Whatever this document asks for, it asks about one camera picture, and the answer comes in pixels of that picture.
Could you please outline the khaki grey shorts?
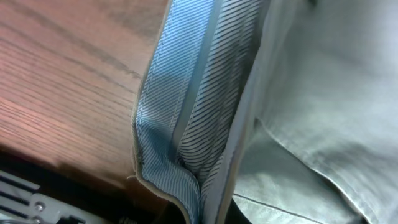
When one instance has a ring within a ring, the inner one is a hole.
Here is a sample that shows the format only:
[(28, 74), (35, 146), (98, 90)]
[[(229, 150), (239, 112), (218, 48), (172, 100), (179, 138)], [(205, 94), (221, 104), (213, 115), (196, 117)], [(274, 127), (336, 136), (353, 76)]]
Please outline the khaki grey shorts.
[(132, 130), (186, 223), (396, 223), (397, 2), (169, 1)]

